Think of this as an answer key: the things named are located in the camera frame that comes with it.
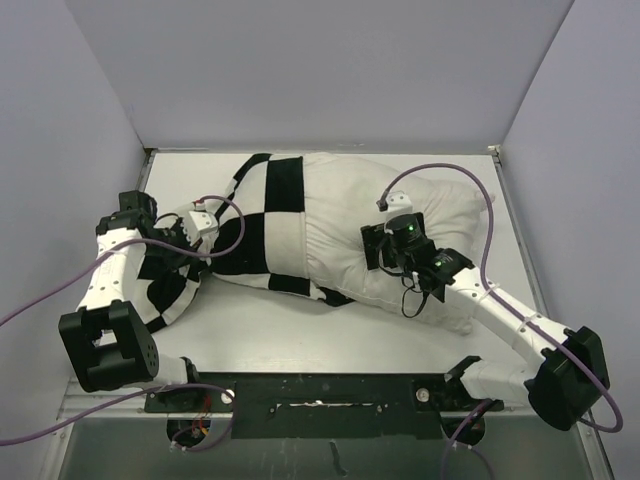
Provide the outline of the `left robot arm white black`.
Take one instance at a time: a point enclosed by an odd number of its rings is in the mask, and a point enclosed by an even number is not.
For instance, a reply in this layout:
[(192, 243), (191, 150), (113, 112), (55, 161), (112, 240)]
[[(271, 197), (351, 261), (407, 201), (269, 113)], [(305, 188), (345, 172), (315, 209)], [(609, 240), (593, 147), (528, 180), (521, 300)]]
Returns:
[(204, 387), (193, 362), (160, 353), (153, 335), (193, 300), (206, 265), (201, 256), (217, 232), (202, 203), (161, 218), (150, 195), (120, 193), (118, 210), (96, 227), (100, 264), (87, 292), (58, 324), (84, 391), (170, 385), (177, 408), (200, 405)]

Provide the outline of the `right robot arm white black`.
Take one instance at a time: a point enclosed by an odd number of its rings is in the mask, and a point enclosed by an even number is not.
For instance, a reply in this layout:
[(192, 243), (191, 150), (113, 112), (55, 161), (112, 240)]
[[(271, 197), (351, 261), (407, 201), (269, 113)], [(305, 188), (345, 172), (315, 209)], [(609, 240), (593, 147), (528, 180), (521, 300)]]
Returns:
[(525, 361), (509, 367), (465, 359), (445, 384), (452, 406), (466, 409), (478, 399), (528, 405), (548, 425), (567, 431), (608, 392), (604, 349), (593, 330), (550, 320), (488, 281), (465, 255), (436, 247), (421, 215), (365, 226), (361, 236), (368, 269), (400, 278), (423, 300), (459, 308)]

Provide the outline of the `black white checkered pillowcase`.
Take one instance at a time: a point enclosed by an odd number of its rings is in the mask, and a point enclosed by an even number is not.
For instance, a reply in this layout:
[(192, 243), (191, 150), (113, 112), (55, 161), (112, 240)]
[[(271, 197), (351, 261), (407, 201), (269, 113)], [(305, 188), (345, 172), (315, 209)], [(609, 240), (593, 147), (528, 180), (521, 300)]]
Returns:
[(205, 273), (231, 283), (321, 301), (351, 303), (329, 282), (310, 277), (303, 157), (252, 155), (233, 175), (225, 201), (207, 200), (219, 224), (217, 238), (204, 240), (207, 259), (166, 265), (148, 256), (136, 283), (135, 305), (150, 333), (176, 321), (194, 300)]

